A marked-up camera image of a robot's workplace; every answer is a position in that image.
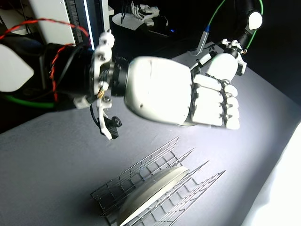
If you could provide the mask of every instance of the dish rack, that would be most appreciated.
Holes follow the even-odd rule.
[[[194,149],[181,157],[174,154],[179,137],[174,138],[149,156],[136,163],[115,179],[109,181],[91,193],[101,208],[101,217],[110,226],[116,226],[118,210],[127,196],[143,181],[159,170],[183,166],[182,161]],[[225,172],[198,183],[195,176],[207,162],[189,172],[172,190],[139,214],[127,226],[171,226],[200,196]]]

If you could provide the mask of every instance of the plate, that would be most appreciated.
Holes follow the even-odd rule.
[[[189,172],[184,166],[163,169],[144,181],[126,199],[117,217],[117,226],[123,226],[142,213],[157,199],[171,190]]]

